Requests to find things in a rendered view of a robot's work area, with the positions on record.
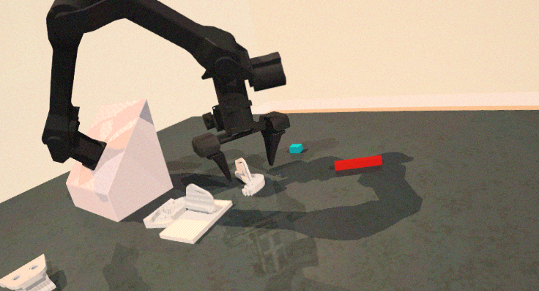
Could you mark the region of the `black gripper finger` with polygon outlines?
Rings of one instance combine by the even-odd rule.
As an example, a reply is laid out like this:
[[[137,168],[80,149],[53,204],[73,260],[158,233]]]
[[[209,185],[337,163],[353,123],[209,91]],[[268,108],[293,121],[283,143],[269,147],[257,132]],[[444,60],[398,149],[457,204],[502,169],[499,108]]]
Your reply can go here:
[[[267,152],[267,160],[270,166],[273,166],[278,144],[280,142],[280,138],[282,134],[284,133],[285,133],[285,130],[276,131],[274,133],[269,133],[265,130],[261,130],[261,134],[264,137],[264,143],[265,143],[266,152]]]
[[[230,172],[228,170],[228,166],[227,166],[226,159],[225,159],[225,156],[224,156],[223,152],[220,151],[220,153],[215,154],[215,155],[211,155],[211,156],[206,157],[206,158],[208,160],[213,159],[215,161],[215,163],[220,167],[221,171],[224,173],[226,178],[231,182],[231,175],[230,175]]]

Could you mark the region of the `small cyan block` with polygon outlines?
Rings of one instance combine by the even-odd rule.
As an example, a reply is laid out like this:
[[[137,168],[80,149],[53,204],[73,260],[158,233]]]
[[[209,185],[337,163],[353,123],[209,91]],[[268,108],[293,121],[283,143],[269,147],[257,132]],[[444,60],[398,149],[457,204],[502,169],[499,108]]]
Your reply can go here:
[[[290,153],[301,153],[303,151],[302,144],[293,144],[289,147]]]

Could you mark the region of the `red rectangular bar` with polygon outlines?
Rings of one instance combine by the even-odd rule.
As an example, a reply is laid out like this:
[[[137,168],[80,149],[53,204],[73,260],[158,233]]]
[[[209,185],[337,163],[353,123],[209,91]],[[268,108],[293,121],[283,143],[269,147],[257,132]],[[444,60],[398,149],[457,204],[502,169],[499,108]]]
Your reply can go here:
[[[335,170],[354,169],[380,165],[382,165],[382,156],[375,155],[364,158],[352,158],[345,161],[335,161]]]

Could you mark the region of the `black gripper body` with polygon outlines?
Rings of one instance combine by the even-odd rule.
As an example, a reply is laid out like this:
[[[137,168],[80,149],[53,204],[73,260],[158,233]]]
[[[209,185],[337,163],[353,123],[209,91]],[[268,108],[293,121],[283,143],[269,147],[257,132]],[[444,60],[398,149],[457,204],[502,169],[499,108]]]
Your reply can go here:
[[[252,133],[261,130],[274,133],[290,127],[287,115],[277,111],[261,115],[258,122],[253,121],[253,115],[250,108],[253,104],[252,101],[248,99],[248,94],[230,100],[218,101],[218,103],[218,108],[222,114],[222,126],[225,133],[214,135],[209,132],[194,137],[192,140],[193,149],[200,158],[218,154],[220,153],[219,149],[221,144],[242,138]]]

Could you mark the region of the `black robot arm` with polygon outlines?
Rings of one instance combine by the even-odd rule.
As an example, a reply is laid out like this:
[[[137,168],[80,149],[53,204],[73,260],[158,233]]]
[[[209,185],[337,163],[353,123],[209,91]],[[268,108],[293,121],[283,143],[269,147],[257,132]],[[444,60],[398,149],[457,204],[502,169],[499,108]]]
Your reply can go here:
[[[95,170],[106,143],[78,131],[79,108],[71,97],[78,46],[84,33],[126,18],[184,48],[205,68],[201,79],[212,78],[218,101],[286,85],[281,56],[272,52],[250,58],[234,35],[196,23],[158,0],[54,0],[46,16],[51,47],[51,91],[42,134],[53,161],[73,158]]]

